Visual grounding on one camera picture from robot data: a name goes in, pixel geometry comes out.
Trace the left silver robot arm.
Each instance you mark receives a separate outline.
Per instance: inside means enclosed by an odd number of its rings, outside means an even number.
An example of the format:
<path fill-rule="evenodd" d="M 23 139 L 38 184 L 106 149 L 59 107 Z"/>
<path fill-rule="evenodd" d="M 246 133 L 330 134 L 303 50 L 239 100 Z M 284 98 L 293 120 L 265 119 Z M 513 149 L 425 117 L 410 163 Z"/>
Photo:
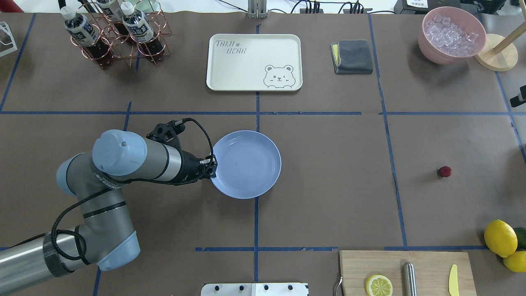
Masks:
<path fill-rule="evenodd" d="M 91 151 L 57 171 L 59 187 L 77 202 L 50 231 L 1 252 L 2 296 L 90 264 L 111 271 L 135 260 L 141 250 L 122 188 L 133 182 L 191 184 L 214 178 L 216 167 L 213 153 L 199 159 L 185 152 L 176 132 L 104 132 Z"/>

